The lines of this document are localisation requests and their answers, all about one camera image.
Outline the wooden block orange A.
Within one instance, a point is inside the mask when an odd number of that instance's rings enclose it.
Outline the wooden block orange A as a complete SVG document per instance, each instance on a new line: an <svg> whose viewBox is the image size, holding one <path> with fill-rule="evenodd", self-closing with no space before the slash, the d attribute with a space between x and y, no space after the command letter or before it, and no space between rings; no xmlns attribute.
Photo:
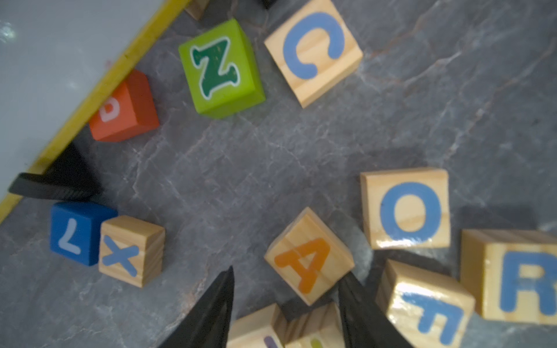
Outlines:
<svg viewBox="0 0 557 348"><path fill-rule="evenodd" d="M264 258L307 305L355 267L350 249L309 207L271 243Z"/></svg>

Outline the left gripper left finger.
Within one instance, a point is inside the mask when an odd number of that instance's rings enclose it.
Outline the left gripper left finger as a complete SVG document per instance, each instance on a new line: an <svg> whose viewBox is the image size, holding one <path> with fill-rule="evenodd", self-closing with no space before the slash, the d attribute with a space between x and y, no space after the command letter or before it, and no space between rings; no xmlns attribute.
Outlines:
<svg viewBox="0 0 557 348"><path fill-rule="evenodd" d="M219 273L161 347L226 347L234 301L234 270Z"/></svg>

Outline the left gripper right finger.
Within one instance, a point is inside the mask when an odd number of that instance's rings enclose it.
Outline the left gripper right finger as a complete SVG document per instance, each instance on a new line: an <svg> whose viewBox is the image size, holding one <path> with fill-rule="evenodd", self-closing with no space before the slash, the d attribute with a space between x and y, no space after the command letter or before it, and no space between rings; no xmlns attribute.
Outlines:
<svg viewBox="0 0 557 348"><path fill-rule="evenodd" d="M346 347L412 348L353 273L338 282L338 290Z"/></svg>

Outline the wooden block blue E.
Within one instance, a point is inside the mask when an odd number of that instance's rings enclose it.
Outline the wooden block blue E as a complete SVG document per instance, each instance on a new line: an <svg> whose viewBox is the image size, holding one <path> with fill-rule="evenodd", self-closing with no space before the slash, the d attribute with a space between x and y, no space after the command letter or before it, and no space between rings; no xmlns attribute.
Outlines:
<svg viewBox="0 0 557 348"><path fill-rule="evenodd" d="M476 300L455 278L388 260L376 303L412 347L460 347Z"/></svg>

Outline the wooden block blue R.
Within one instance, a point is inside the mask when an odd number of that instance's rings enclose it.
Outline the wooden block blue R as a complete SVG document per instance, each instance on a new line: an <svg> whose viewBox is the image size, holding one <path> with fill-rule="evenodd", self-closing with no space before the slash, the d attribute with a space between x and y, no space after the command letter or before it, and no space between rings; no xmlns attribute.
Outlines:
<svg viewBox="0 0 557 348"><path fill-rule="evenodd" d="M464 229L460 282L485 320L556 324L556 238L542 231Z"/></svg>

